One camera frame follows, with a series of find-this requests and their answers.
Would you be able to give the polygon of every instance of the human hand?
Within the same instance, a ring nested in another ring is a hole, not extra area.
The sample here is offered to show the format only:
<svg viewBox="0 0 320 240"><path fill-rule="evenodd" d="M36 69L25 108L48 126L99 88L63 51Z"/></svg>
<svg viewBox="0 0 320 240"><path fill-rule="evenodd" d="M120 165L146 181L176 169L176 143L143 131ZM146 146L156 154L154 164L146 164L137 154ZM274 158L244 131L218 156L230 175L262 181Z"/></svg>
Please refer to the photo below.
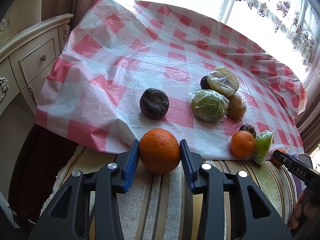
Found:
<svg viewBox="0 0 320 240"><path fill-rule="evenodd" d="M296 229L299 226L299 220L302 216L302 201L305 194L305 190L303 190L298 197L298 201L292 210L291 217L289 219L288 228L291 231L292 229ZM307 203L304 207L303 213L309 219L314 219L318 213L319 206L314 205L312 203Z"/></svg>

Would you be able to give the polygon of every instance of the dark purple fruit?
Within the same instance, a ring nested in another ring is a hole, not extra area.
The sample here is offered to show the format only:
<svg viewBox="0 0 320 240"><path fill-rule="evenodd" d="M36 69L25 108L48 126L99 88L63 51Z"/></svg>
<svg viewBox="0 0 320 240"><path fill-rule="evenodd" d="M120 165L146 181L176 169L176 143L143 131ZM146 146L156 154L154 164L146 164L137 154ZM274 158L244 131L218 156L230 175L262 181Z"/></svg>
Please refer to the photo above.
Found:
<svg viewBox="0 0 320 240"><path fill-rule="evenodd" d="M256 136L257 136L255 128L249 124L242 125L239 128L239 131L247 131L247 132L251 133L254 138L256 138Z"/></svg>
<svg viewBox="0 0 320 240"><path fill-rule="evenodd" d="M163 91L148 88L140 98L140 109L146 117L152 120L160 119L168 112L169 99Z"/></svg>
<svg viewBox="0 0 320 240"><path fill-rule="evenodd" d="M204 76L200 81L200 87L202 89L211 89L207 81L208 76Z"/></svg>

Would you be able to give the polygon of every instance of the orange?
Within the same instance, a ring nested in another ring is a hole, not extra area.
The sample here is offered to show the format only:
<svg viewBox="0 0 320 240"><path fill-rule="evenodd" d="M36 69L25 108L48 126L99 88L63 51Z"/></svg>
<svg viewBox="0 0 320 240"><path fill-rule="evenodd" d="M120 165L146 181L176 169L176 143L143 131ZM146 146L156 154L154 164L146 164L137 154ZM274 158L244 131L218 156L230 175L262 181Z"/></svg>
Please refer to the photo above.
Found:
<svg viewBox="0 0 320 240"><path fill-rule="evenodd" d="M231 138L230 149L234 156L246 158L254 150L254 137L247 131L238 131Z"/></svg>
<svg viewBox="0 0 320 240"><path fill-rule="evenodd" d="M278 148L277 150L278 150L278 151L280 151L280 152L282 152L282 153L287 154L287 153L285 152L285 150L284 150L284 149L282 149L282 148ZM271 162L272 162L272 163L273 163L273 165L274 165L274 166L276 166L276 167L281 167L281 166L282 166L282 163L281 163L281 162L276 161L276 160L273 158L273 156L271 156Z"/></svg>
<svg viewBox="0 0 320 240"><path fill-rule="evenodd" d="M152 129L142 136L139 154L145 167L158 174L173 171L180 162L177 139L172 133L161 128Z"/></svg>

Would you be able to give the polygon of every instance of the drawer knob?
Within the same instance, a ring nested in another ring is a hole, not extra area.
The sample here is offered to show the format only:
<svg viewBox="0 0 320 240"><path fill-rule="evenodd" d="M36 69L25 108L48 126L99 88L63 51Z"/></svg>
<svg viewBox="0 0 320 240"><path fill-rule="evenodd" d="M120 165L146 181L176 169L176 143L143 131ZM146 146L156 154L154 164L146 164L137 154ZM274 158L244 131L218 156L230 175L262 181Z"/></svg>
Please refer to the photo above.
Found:
<svg viewBox="0 0 320 240"><path fill-rule="evenodd" d="M8 88L9 88L8 80L5 77L1 77L0 78L0 89L2 91L2 95L0 97L0 103L4 99L5 95L7 94Z"/></svg>
<svg viewBox="0 0 320 240"><path fill-rule="evenodd" d="M41 56L41 58L40 58L40 60L41 60L42 62L45 62L46 59L47 59L47 56L46 56L45 54L43 54L43 55Z"/></svg>

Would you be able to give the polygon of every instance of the wall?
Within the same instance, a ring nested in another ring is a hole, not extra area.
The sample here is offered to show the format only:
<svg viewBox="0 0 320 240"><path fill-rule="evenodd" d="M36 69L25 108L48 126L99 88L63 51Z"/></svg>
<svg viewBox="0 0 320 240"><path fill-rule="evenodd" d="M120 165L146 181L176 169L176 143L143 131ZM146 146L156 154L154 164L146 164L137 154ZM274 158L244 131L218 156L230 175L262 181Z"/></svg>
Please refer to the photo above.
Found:
<svg viewBox="0 0 320 240"><path fill-rule="evenodd" d="M16 34L41 22L41 3L42 0L14 0L4 16L10 23L5 36L0 31L0 46Z"/></svg>

